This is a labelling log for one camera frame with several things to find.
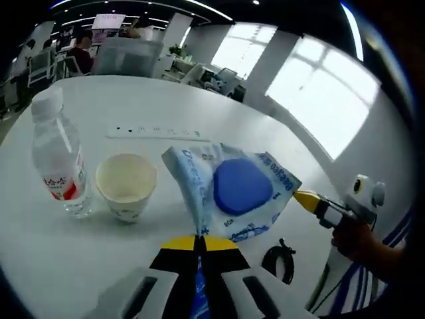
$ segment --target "potted plant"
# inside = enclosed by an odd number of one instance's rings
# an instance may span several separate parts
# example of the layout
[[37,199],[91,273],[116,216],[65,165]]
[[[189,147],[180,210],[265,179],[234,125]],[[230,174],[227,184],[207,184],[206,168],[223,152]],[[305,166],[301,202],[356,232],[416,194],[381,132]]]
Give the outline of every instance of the potted plant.
[[170,51],[171,54],[181,56],[181,47],[177,43],[173,45],[172,47],[169,47],[168,51]]

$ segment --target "yellow tip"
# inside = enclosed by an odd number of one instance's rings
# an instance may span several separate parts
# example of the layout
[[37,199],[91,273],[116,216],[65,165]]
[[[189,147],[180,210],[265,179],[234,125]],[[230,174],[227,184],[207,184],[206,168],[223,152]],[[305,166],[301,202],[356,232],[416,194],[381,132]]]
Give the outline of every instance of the yellow tip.
[[321,201],[319,196],[310,191],[296,191],[294,197],[310,213],[314,213]]

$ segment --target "ceiling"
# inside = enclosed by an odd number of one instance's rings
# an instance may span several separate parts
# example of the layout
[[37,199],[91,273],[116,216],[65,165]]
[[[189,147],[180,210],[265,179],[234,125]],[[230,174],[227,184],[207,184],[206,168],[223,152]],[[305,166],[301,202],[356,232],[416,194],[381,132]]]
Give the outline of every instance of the ceiling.
[[[71,0],[63,3],[49,12],[49,19],[54,19],[54,32],[60,29],[61,24],[94,17],[98,13],[121,13],[125,15],[143,15],[169,21],[174,13],[178,12],[193,17],[192,26],[208,24],[229,24],[235,21],[256,22],[276,25],[279,29],[295,34],[307,33],[323,39],[350,54],[354,54],[354,44],[347,18],[339,5],[339,1],[326,0],[259,0],[255,5],[252,0],[200,0],[225,15],[225,17],[187,0]],[[165,27],[166,23],[152,21],[158,27]],[[92,20],[82,21],[73,25],[87,25]]]

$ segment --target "electrical outlet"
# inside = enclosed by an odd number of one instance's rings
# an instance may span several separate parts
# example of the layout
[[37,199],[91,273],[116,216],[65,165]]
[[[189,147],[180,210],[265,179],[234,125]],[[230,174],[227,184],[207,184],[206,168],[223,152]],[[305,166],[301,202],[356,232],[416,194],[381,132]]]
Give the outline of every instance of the electrical outlet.
[[197,130],[147,125],[121,126],[117,124],[108,128],[106,136],[109,138],[167,138],[171,140],[210,141]]

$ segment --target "bottle cap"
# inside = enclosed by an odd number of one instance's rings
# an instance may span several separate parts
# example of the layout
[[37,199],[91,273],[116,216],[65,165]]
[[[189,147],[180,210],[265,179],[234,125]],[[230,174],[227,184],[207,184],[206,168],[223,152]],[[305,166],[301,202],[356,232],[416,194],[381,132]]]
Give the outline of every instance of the bottle cap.
[[51,86],[34,96],[31,102],[33,122],[43,122],[55,118],[62,108],[62,88]]

